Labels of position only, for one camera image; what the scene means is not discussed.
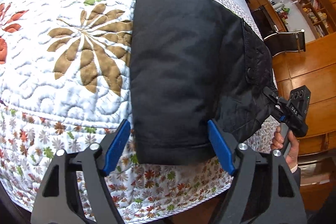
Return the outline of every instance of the bed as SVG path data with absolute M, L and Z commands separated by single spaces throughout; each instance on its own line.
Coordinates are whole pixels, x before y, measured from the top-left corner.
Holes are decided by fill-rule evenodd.
M 245 0 L 215 1 L 260 36 Z M 132 123 L 128 65 L 134 4 L 0 0 L 0 181 L 22 208 L 32 211 L 58 149 L 82 151 L 122 119 Z M 97 20 L 102 14 L 105 20 Z M 277 125 L 268 118 L 247 143 L 269 152 Z M 77 176 L 85 215 L 94 219 L 85 180 Z M 124 221 L 146 223 L 215 197 L 230 187 L 231 177 L 217 158 L 192 166 L 139 165 L 131 135 L 106 183 Z

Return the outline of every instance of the human hand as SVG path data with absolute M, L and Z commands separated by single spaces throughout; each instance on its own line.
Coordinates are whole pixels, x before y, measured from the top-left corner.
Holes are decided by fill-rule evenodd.
M 290 169 L 297 165 L 297 157 L 299 154 L 299 142 L 294 136 L 293 132 L 290 130 L 288 132 L 288 139 L 292 145 L 290 148 L 288 155 L 286 157 L 286 162 Z M 280 134 L 280 127 L 277 127 L 274 132 L 274 138 L 272 139 L 271 149 L 282 149 L 283 148 L 284 138 Z

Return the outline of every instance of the brown flower embroidery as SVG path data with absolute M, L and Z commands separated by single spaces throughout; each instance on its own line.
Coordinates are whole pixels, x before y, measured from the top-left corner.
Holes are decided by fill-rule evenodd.
M 130 53 L 120 46 L 110 46 L 106 40 L 130 46 L 131 31 L 133 22 L 130 20 L 118 21 L 124 11 L 112 10 L 104 14 L 105 4 L 98 4 L 92 10 L 89 17 L 85 10 L 80 15 L 80 27 L 66 23 L 67 28 L 52 29 L 48 35 L 56 38 L 56 41 L 49 46 L 48 52 L 55 52 L 65 44 L 70 44 L 68 49 L 59 57 L 55 63 L 55 79 L 60 78 L 75 60 L 77 52 L 80 53 L 80 76 L 85 88 L 93 93 L 97 88 L 97 77 L 102 75 L 110 90 L 120 96 L 122 77 L 120 70 L 110 55 L 123 60 L 129 65 Z
M 65 130 L 65 125 L 61 124 L 60 122 L 57 122 L 54 126 L 54 128 L 56 129 L 56 133 L 57 134 L 62 134 Z

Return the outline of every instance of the chair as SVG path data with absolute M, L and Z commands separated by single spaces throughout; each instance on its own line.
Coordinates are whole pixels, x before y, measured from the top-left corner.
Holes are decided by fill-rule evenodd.
M 264 38 L 264 42 L 275 56 L 281 52 L 306 51 L 305 31 L 276 32 Z

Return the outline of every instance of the blue clamp jaw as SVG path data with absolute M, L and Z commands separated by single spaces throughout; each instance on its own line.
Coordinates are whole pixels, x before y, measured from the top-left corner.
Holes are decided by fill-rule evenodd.
M 107 177 L 109 173 L 115 170 L 118 161 L 124 151 L 125 145 L 131 133 L 131 124 L 128 120 L 123 120 L 118 126 L 115 133 L 106 135 L 100 143 L 102 148 L 101 158 L 99 160 L 98 169 L 101 174 Z
M 214 119 L 208 121 L 208 136 L 223 170 L 233 176 L 240 163 L 235 153 L 238 142 L 233 135 L 221 130 Z

